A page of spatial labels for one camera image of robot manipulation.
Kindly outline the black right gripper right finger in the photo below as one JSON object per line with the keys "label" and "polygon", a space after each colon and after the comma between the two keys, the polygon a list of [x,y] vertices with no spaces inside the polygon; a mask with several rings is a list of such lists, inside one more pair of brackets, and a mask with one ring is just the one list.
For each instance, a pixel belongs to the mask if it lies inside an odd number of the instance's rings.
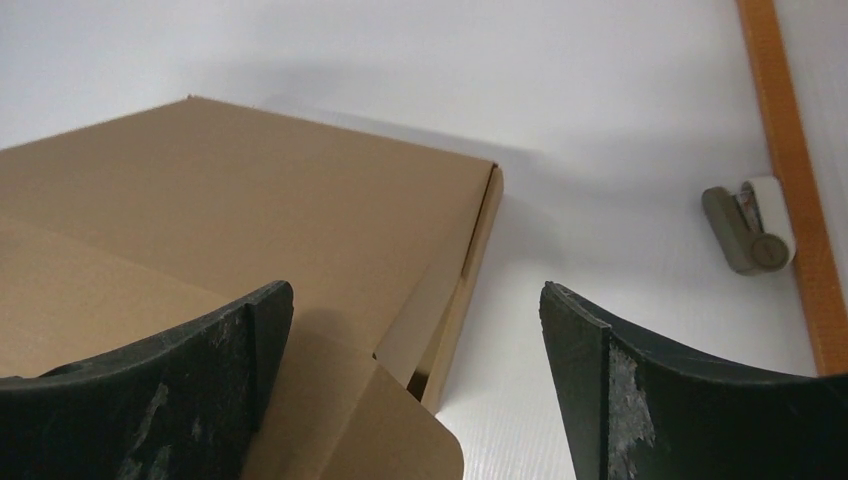
{"label": "black right gripper right finger", "polygon": [[847,378],[717,357],[555,282],[539,316],[579,479],[843,479]]}

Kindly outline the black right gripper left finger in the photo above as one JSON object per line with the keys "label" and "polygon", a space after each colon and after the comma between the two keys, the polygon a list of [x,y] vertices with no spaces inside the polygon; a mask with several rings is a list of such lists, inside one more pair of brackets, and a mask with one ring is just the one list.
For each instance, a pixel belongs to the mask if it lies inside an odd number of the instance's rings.
{"label": "black right gripper left finger", "polygon": [[274,389],[294,291],[208,314],[34,377],[1,381],[5,479],[236,479]]}

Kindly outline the brown cardboard box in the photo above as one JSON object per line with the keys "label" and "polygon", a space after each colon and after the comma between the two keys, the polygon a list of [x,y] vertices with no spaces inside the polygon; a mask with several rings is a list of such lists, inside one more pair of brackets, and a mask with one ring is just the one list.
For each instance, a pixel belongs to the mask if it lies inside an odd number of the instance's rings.
{"label": "brown cardboard box", "polygon": [[190,97],[1,153],[1,381],[294,291],[236,479],[459,479],[435,416],[493,162]]}

